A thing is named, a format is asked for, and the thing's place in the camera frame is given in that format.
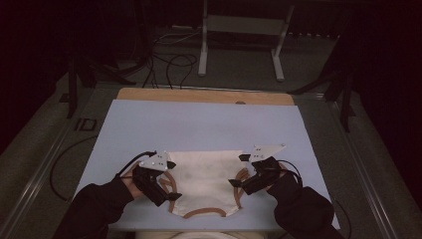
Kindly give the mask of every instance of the wooden edge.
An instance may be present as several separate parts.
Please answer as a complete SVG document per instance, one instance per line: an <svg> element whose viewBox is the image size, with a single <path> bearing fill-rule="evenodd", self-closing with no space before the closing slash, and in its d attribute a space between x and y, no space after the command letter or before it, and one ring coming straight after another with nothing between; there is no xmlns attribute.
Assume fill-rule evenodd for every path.
<svg viewBox="0 0 422 239"><path fill-rule="evenodd" d="M122 88L118 100L294 106L284 93Z"/></svg>

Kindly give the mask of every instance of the arm sleeve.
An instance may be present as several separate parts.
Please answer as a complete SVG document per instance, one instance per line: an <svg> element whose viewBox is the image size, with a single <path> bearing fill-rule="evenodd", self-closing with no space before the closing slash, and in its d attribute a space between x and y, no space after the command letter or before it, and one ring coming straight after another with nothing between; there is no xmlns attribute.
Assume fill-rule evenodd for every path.
<svg viewBox="0 0 422 239"><path fill-rule="evenodd" d="M343 238L331 225L331 203L312 188L301 188L291 174L281 177L268 193L278 202L274 210L277 223L295 238Z"/></svg>
<svg viewBox="0 0 422 239"><path fill-rule="evenodd" d="M106 238L107 226L120 218L132 200L118 177L104 185L87 185L72 201L53 238Z"/></svg>

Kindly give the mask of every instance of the dark background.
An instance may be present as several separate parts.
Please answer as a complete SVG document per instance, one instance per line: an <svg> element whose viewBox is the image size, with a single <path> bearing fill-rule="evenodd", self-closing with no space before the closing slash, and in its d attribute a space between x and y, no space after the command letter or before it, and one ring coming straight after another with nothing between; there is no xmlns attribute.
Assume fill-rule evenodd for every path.
<svg viewBox="0 0 422 239"><path fill-rule="evenodd" d="M274 17L283 11L280 1L256 2L210 1L210 12ZM144 8L136 15L133 9L140 3ZM6 0L0 4L0 152L55 91L56 81L68 70L72 49L115 66L116 52L129 53L130 44L123 43L133 38L143 46L136 56L148 51L151 36L145 26L195 28L201 25L202 12L197 0ZM325 70L353 71L353 89L360 93L363 106L422 207L420 10L420 4L412 2L301 4L290 32L294 36L341 35Z"/></svg>

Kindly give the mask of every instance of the gray floor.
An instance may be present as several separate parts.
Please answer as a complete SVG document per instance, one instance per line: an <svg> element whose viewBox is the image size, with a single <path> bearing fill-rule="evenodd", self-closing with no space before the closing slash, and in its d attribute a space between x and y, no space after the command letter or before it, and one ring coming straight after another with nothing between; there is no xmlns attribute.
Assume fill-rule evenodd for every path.
<svg viewBox="0 0 422 239"><path fill-rule="evenodd" d="M182 88L265 92L294 90L318 76L334 44L332 40L320 38L288 38L281 56L286 81L278 83L269 49L265 46L228 50L220 43L211 42L207 76L198 77L198 64L195 64ZM158 45L156 52L199 57L199 41L192 38L184 44ZM171 56L160 56L171 59ZM174 63L187 62L178 59ZM154 60L155 78L161 88L168 88L165 86L166 67L166 63ZM169 68L172 85L177 88L188 72L188 67ZM147 73L148 69L142 69L126 77L140 87ZM59 103L60 96L67 91L66 80L67 76L64 76L58 82L57 92L1 155L0 222L3 229L0 238L51 237L69 203L52 192L48 180L52 164L45 161L56 158L73 143L98 134L109 104L123 87L102 78L95 89L80 88L79 110L73 119L66 119L68 106ZM346 236L351 231L351 238L422 238L422 214L362 108L359 95L353 93L355 117L349 119L351 133L345 133L338 124L336 104L326 103L321 98L320 93L325 88L320 86L297 96L295 103L303 115L328 191L347 214L334 203L340 232ZM95 131L74 131L77 118L96 119L99 125ZM53 182L62 195L71 197L74 194L94 143L94 139L80 143L61 157ZM36 197L20 200L23 196L28 197L21 194L25 188ZM112 232L109 238L122 238L122 234Z"/></svg>

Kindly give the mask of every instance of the human hand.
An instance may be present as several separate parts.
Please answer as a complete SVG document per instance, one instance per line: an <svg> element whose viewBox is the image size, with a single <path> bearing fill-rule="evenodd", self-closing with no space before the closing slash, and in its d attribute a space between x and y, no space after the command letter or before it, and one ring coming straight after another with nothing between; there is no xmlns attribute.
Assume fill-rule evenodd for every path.
<svg viewBox="0 0 422 239"><path fill-rule="evenodd" d="M279 162L279 165L280 165L280 167L282 168L282 169L284 169L284 170L287 170L287 168L282 164L282 163L280 163ZM279 178L280 177L282 177L282 176L284 176L286 174L286 172L285 171L281 171L280 172L280 176L279 176ZM266 190L269 190L272 186L273 186L274 184L272 184L272 185L270 185L270 186L267 186L265 189Z"/></svg>
<svg viewBox="0 0 422 239"><path fill-rule="evenodd" d="M120 179L126 185L127 190L129 190L130 194L132 195L133 199L139 198L143 195L143 192L140 191L133 182L132 172L137 167L138 161L133 164L130 170L127 171Z"/></svg>

